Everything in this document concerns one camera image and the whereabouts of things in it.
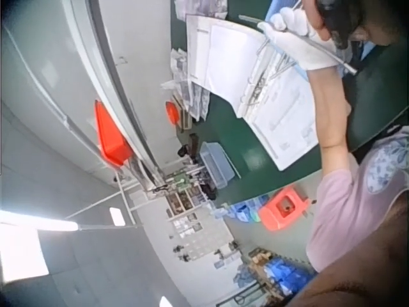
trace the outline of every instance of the orange lid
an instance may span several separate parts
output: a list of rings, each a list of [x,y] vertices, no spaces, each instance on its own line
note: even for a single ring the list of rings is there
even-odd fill
[[[122,166],[133,151],[101,101],[95,101],[95,117],[101,154],[109,162]]]
[[[166,102],[166,113],[167,117],[173,125],[176,125],[180,119],[179,111],[175,104],[171,101]]]

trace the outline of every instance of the pink shirt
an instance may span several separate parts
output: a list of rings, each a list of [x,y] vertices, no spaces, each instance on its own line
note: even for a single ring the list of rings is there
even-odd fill
[[[349,252],[383,222],[408,188],[409,127],[375,143],[355,178],[340,169],[323,178],[307,256],[318,271]]]

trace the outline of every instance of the floor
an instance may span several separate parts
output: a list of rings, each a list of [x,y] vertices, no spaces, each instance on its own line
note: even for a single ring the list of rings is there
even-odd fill
[[[350,164],[351,170],[355,173],[358,164],[352,155],[350,155]],[[321,177],[321,171],[317,171],[297,182],[296,189],[309,199],[315,200]],[[256,247],[262,247],[281,256],[308,263],[305,247],[310,236],[315,208],[315,205],[310,205],[304,216],[278,232],[269,232],[261,223],[243,223],[228,217],[225,218],[225,222],[233,237],[241,245],[243,253],[248,253]]]

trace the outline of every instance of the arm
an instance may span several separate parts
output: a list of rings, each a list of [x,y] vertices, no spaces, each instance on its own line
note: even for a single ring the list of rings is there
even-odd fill
[[[335,67],[307,72],[314,95],[316,130],[321,149],[323,176],[349,169],[346,144],[348,103]]]
[[[377,231],[319,273],[289,306],[400,306],[390,300],[406,294],[407,204],[404,193]]]

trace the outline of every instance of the green workbench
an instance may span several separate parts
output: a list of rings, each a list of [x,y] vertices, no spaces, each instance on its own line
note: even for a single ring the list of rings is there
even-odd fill
[[[229,0],[227,20],[254,28],[238,19],[239,14],[264,19],[271,0]],[[186,23],[178,20],[171,0],[172,48],[187,49]],[[344,79],[347,98],[352,105],[348,142],[356,150],[373,139],[408,108],[407,41],[388,48],[377,47],[363,62],[356,77]],[[219,142],[235,165],[241,178],[235,177],[218,192],[216,204],[234,204],[264,194],[320,169],[320,151],[313,148],[285,171],[279,171],[257,137],[243,119],[236,118],[231,106],[212,95],[205,122],[178,132],[183,144],[195,132],[200,141]]]

